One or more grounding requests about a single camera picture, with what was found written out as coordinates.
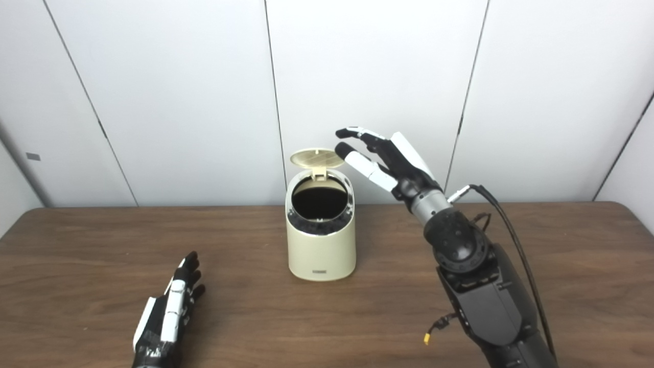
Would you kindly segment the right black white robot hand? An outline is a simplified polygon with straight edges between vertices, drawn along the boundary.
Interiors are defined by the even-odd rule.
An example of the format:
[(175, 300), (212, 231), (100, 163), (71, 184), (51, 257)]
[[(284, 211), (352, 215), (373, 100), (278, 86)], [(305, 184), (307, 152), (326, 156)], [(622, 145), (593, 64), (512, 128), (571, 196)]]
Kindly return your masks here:
[[(400, 132), (388, 139), (366, 128), (346, 127), (337, 130), (335, 135), (341, 139), (335, 147), (337, 156), (397, 201), (404, 202), (406, 207), (411, 208), (416, 198), (423, 198), (432, 191), (443, 193), (425, 161)], [(343, 141), (348, 138), (364, 142), (383, 165)]]

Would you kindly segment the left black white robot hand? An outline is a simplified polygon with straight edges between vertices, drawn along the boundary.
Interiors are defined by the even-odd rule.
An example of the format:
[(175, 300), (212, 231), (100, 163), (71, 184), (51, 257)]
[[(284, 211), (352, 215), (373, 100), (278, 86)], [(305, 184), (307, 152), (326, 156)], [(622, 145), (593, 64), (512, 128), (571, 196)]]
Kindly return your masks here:
[(182, 341), (196, 302), (206, 291), (198, 253), (187, 254), (161, 296), (150, 297), (133, 337), (133, 367), (180, 367)]

